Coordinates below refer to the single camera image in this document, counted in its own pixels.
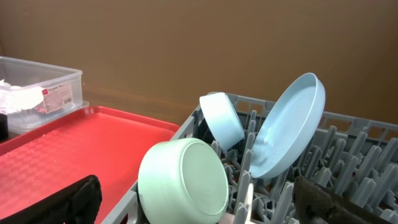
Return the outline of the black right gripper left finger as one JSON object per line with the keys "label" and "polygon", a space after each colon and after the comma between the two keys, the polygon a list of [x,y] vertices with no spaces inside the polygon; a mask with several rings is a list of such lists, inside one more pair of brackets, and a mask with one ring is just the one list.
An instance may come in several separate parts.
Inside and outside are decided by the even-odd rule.
{"label": "black right gripper left finger", "polygon": [[1,224],[93,224],[102,202],[97,176],[85,178],[1,219]]}

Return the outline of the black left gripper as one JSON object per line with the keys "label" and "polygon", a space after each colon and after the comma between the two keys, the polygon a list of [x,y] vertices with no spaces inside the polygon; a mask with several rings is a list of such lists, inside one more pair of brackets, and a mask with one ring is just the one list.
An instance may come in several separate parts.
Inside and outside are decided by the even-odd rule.
{"label": "black left gripper", "polygon": [[0,141],[9,137],[8,118],[6,114],[0,114]]}

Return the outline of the light blue plate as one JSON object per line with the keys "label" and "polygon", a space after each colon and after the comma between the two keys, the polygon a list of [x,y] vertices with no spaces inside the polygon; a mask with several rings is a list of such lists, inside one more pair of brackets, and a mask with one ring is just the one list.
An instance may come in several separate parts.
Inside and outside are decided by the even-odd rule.
{"label": "light blue plate", "polygon": [[301,75],[283,92],[254,141],[253,178],[276,177],[297,160],[315,134],[325,100],[325,88],[314,73]]}

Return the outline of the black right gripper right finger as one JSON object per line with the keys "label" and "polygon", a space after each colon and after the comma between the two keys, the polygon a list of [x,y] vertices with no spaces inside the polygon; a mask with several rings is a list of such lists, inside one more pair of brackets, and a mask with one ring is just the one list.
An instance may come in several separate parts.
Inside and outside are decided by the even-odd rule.
{"label": "black right gripper right finger", "polygon": [[364,178],[352,199],[298,176],[294,183],[294,207],[300,223],[397,223],[397,213],[386,209],[380,215],[364,208],[376,183]]}

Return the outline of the light blue food bowl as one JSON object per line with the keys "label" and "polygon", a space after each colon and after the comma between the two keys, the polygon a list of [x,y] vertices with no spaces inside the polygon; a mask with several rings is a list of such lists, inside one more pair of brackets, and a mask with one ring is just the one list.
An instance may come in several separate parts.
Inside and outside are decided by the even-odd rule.
{"label": "light blue food bowl", "polygon": [[230,150],[244,138],[244,129],[226,93],[218,92],[199,98],[203,117],[223,151]]}

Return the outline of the mint green bowl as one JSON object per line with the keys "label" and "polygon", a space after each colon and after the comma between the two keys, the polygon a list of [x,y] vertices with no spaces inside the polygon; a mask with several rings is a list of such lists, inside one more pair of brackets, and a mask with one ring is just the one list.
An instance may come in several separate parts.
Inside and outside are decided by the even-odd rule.
{"label": "mint green bowl", "polygon": [[137,188],[150,224],[218,223],[228,205],[223,164],[197,138],[152,146],[142,159]]}

